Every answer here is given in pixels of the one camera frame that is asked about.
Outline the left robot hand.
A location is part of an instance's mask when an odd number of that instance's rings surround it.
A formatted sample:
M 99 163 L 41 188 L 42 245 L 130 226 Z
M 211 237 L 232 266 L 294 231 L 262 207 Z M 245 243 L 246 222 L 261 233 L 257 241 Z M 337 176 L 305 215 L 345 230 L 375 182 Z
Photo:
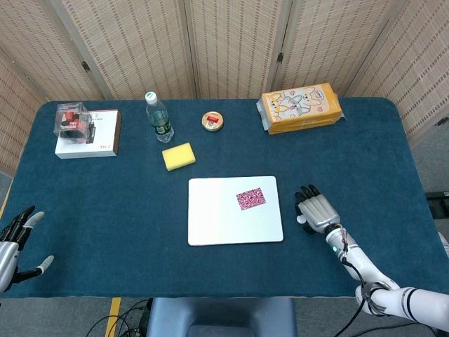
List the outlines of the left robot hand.
M 51 266 L 54 256 L 48 256 L 34 269 L 19 272 L 18 261 L 27 240 L 37 223 L 45 213 L 39 211 L 33 214 L 35 206 L 32 205 L 19 213 L 1 231 L 1 292 L 8 291 L 13 284 L 19 284 L 25 280 L 42 275 Z

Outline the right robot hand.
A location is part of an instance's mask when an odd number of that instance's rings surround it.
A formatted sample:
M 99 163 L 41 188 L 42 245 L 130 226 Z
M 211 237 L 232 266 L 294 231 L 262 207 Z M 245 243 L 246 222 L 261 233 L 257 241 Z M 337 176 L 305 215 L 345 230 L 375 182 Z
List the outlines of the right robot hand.
M 340 216 L 314 185 L 301 186 L 295 193 L 297 222 L 308 234 L 328 234 L 340 224 Z

